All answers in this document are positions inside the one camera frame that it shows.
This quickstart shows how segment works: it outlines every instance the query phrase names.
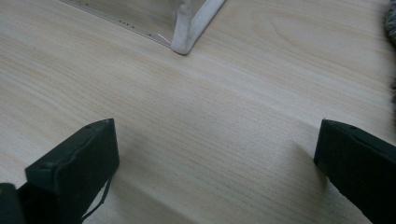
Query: wooden table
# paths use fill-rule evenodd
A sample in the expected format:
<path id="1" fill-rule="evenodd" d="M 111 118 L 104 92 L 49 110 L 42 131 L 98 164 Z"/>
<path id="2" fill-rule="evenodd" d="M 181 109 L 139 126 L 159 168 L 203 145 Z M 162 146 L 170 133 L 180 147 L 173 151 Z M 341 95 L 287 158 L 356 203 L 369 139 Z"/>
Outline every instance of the wooden table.
<path id="1" fill-rule="evenodd" d="M 228 0 L 188 56 L 56 0 L 0 0 L 0 182 L 114 118 L 85 223 L 369 223 L 313 160 L 322 119 L 396 144 L 387 0 Z"/>

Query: table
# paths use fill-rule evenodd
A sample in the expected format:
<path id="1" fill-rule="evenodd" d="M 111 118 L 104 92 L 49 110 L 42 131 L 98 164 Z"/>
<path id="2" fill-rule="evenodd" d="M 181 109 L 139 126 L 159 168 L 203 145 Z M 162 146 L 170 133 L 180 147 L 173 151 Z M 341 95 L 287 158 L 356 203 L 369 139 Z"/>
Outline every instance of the table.
<path id="1" fill-rule="evenodd" d="M 85 223 L 369 223 L 316 168 L 322 119 L 396 144 L 388 1 L 228 0 L 188 56 L 56 0 L 0 0 L 0 181 L 114 118 Z"/>

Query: gray cloth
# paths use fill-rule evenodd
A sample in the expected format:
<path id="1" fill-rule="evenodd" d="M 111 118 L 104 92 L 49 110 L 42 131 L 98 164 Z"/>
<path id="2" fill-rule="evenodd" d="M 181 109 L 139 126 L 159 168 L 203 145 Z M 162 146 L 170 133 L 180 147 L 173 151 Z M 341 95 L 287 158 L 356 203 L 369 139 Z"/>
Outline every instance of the gray cloth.
<path id="1" fill-rule="evenodd" d="M 188 54 L 224 1 L 206 0 L 193 17 L 191 0 L 180 0 L 171 49 L 180 54 Z"/>

